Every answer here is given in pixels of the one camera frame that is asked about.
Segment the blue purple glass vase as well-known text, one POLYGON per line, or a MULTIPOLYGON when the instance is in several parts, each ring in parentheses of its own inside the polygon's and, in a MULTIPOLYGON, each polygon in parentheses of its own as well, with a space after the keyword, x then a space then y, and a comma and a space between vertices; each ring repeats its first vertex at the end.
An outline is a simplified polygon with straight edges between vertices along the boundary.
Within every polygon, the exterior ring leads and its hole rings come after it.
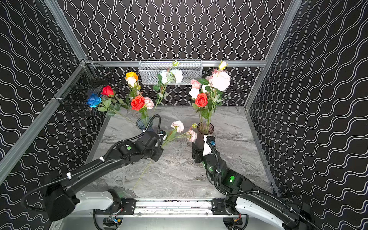
POLYGON ((145 129, 148 129, 149 131, 153 131, 153 123, 151 123, 149 125, 149 121, 151 120, 151 117, 146 117, 144 119, 142 118, 139 118, 137 121, 136 121, 136 127, 140 130, 145 130, 145 129))

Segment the light pink carnation spray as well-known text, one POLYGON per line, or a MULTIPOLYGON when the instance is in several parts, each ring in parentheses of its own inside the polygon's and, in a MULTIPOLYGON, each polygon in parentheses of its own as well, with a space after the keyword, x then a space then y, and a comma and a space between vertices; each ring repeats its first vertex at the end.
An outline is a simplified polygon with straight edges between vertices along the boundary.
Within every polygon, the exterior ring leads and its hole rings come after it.
POLYGON ((187 139, 189 142, 195 142, 197 139, 197 134, 193 131, 193 128, 196 128, 197 125, 194 123, 187 132, 185 131, 185 126, 181 121, 174 121, 171 124, 171 130, 169 133, 163 134, 163 143, 161 145, 162 148, 166 147, 169 143, 178 140, 178 139, 187 139))

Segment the smoky pink glass vase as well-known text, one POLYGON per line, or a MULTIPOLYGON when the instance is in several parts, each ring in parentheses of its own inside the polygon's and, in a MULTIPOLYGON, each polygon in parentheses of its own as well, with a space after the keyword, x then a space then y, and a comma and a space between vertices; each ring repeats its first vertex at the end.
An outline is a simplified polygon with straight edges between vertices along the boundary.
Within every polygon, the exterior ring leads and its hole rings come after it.
POLYGON ((197 126, 197 139, 196 144, 203 143, 205 135, 211 135, 214 132, 214 126, 208 122, 200 122, 197 126))

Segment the cream bud flower stem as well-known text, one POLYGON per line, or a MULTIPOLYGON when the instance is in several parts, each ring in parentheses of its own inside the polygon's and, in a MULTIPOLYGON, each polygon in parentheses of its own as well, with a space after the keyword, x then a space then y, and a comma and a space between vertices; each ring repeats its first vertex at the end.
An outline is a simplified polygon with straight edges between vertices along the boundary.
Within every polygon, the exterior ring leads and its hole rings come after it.
POLYGON ((135 77, 128 77, 126 81, 129 86, 129 98, 142 96, 141 86, 139 85, 139 81, 135 77))

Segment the orange red rose stem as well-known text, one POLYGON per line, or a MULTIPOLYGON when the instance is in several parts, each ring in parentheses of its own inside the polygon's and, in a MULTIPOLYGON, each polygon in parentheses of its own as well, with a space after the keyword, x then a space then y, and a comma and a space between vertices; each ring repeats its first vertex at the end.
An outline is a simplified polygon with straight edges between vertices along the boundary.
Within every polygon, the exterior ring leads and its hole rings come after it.
POLYGON ((200 93, 195 100, 195 110, 199 114, 200 122, 204 122, 209 117, 208 96, 206 93, 200 93))

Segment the yellow rose stem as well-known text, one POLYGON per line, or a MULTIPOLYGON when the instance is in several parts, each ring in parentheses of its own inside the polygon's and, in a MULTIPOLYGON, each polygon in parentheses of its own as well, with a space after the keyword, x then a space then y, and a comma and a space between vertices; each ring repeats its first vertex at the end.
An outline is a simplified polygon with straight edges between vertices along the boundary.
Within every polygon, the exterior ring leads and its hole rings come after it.
POLYGON ((127 72, 126 73, 126 79, 128 80, 130 78, 133 78, 133 79, 135 79, 137 81, 139 79, 139 76, 135 72, 132 72, 132 71, 131 72, 127 72))

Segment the white flower spray stem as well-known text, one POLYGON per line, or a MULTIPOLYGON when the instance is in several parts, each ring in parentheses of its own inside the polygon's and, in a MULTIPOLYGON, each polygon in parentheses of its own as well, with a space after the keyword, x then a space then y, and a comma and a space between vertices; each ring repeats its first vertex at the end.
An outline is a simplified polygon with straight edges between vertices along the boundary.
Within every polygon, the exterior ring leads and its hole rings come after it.
POLYGON ((158 82, 153 86, 156 91, 156 104, 154 107, 154 114, 156 113, 157 106, 162 103, 162 100, 167 97, 166 89, 171 83, 179 84, 183 80, 183 73, 178 69, 181 62, 179 60, 174 60, 172 66, 165 71, 161 71, 157 74, 158 82))

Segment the blue rose stem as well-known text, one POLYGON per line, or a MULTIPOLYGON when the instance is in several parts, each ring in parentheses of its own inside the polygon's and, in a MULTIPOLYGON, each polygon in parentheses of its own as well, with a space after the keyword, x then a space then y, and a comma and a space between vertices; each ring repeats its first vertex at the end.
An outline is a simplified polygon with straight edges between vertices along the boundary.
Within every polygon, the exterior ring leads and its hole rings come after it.
POLYGON ((92 94, 86 104, 90 108, 95 108, 99 112, 106 112, 106 115, 113 117, 115 115, 122 115, 122 109, 128 109, 127 104, 121 99, 113 95, 102 95, 92 94))

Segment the pink flower spray stem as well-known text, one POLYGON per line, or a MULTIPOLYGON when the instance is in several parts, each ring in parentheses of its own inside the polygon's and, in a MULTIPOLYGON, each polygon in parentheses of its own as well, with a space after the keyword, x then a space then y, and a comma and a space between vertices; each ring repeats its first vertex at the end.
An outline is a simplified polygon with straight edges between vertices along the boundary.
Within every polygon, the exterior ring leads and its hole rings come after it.
POLYGON ((223 94, 231 83, 231 77, 226 71, 227 66, 228 63, 226 61, 221 61, 219 66, 213 69, 210 76, 204 79, 191 81, 192 89, 189 91, 189 95, 193 100, 192 106, 194 109, 195 100, 198 94, 206 93, 208 96, 209 117, 204 122, 210 123, 212 115, 215 113, 217 107, 222 105, 225 101, 223 94))

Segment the pale pink flower spray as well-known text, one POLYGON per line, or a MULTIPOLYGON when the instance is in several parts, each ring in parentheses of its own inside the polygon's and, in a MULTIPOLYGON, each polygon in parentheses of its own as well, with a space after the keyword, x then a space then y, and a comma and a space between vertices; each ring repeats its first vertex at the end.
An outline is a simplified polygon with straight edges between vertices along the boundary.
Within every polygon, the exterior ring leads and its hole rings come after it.
POLYGON ((148 110, 150 110, 154 107, 154 102, 149 97, 145 97, 144 98, 144 107, 147 108, 148 110))

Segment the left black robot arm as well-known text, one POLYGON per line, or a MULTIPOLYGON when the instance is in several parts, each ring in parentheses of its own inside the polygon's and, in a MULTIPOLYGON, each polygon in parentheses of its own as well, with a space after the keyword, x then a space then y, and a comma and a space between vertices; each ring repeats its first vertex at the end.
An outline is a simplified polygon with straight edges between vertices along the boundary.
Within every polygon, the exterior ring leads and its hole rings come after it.
POLYGON ((123 166, 134 164, 142 159, 159 160, 163 153, 163 138, 166 133, 144 131, 133 138, 115 143, 107 153, 77 170, 60 175, 49 183, 29 191, 21 199, 23 208, 45 212, 50 221, 57 221, 76 211, 82 203, 77 193, 89 183, 123 166), (37 208, 27 204, 27 198, 42 190, 45 208, 37 208))

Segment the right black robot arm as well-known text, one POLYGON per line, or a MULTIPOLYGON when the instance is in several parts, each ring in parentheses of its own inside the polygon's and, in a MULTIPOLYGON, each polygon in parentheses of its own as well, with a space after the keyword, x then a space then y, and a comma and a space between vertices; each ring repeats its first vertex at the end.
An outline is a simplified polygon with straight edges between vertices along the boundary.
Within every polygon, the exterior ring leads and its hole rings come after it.
POLYGON ((279 230, 318 230, 311 206, 306 203, 288 202, 260 188, 245 176, 227 167, 214 142, 208 147, 210 153, 192 144, 192 158, 202 163, 208 180, 224 195, 222 203, 215 204, 214 214, 236 215, 226 220, 230 230, 245 229, 250 217, 261 220, 279 230))

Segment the white mesh wall basket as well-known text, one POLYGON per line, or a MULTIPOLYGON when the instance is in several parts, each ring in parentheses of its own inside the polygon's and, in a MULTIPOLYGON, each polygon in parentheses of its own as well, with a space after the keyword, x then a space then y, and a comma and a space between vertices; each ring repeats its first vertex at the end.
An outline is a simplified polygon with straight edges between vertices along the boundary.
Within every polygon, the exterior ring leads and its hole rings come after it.
POLYGON ((199 59, 148 60, 139 62, 139 74, 143 84, 154 85, 159 80, 168 84, 190 84, 202 78, 203 65, 199 59))

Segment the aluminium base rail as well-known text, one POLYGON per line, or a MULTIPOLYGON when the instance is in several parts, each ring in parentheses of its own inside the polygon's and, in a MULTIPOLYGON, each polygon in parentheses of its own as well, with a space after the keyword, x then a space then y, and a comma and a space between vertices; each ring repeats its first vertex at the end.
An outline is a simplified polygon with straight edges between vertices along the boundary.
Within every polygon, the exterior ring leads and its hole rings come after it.
POLYGON ((242 214, 258 218, 263 216, 262 211, 258 205, 242 198, 236 202, 234 209, 230 208, 230 204, 224 198, 123 198, 117 210, 102 210, 102 208, 92 207, 90 204, 82 203, 81 207, 76 207, 70 216, 94 214, 114 218, 122 218, 124 216, 142 218, 225 218, 227 216, 235 217, 238 214, 242 214))

